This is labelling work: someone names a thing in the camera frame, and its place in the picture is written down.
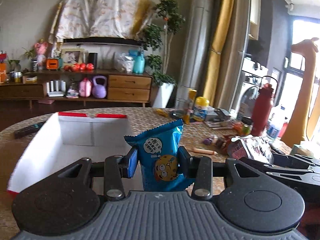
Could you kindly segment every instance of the purple kettlebell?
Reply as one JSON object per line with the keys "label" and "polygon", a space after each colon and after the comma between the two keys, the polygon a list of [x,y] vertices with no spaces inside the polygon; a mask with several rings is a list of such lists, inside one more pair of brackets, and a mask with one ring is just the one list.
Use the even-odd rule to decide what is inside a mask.
{"label": "purple kettlebell", "polygon": [[[104,79],[104,84],[103,85],[98,85],[97,82],[96,82],[97,78]],[[92,95],[95,98],[105,98],[106,95],[107,95],[107,90],[106,90],[107,78],[105,76],[95,76],[92,79],[92,82],[93,82]]]}

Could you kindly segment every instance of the white box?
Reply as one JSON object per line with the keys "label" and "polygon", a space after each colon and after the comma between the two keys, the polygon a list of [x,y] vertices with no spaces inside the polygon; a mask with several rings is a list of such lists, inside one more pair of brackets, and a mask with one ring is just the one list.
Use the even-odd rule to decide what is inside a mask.
{"label": "white box", "polygon": [[[70,165],[89,157],[103,162],[116,154],[126,155],[131,147],[124,135],[132,135],[129,120],[121,114],[53,114],[35,135],[18,161],[8,183],[13,195]],[[124,190],[143,190],[140,165],[132,179],[122,179]],[[94,179],[93,190],[103,194],[103,178]]]}

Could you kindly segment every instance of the metal screw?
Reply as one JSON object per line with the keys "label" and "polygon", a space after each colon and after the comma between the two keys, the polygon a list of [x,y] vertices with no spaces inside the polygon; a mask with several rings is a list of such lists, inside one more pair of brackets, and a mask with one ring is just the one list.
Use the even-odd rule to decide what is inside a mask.
{"label": "metal screw", "polygon": [[120,198],[122,194],[122,191],[119,189],[109,189],[107,191],[107,196],[112,198]]}
{"label": "metal screw", "polygon": [[195,190],[195,194],[198,196],[198,197],[207,197],[210,195],[210,191],[207,190],[207,189],[204,189],[204,188],[198,188]]}

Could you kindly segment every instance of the framed photo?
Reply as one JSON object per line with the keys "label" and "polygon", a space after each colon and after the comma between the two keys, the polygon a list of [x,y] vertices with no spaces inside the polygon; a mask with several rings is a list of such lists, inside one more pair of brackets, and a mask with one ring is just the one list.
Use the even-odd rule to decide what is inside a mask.
{"label": "framed photo", "polygon": [[62,49],[61,58],[63,65],[81,64],[83,62],[84,49]]}

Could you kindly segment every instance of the cartoon cookie character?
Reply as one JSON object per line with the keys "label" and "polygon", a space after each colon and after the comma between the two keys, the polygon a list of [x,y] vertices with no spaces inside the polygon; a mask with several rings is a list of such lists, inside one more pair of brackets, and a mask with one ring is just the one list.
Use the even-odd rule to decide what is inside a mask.
{"label": "cartoon cookie character", "polygon": [[172,155],[163,155],[155,163],[154,175],[157,181],[171,181],[177,178],[178,161]]}

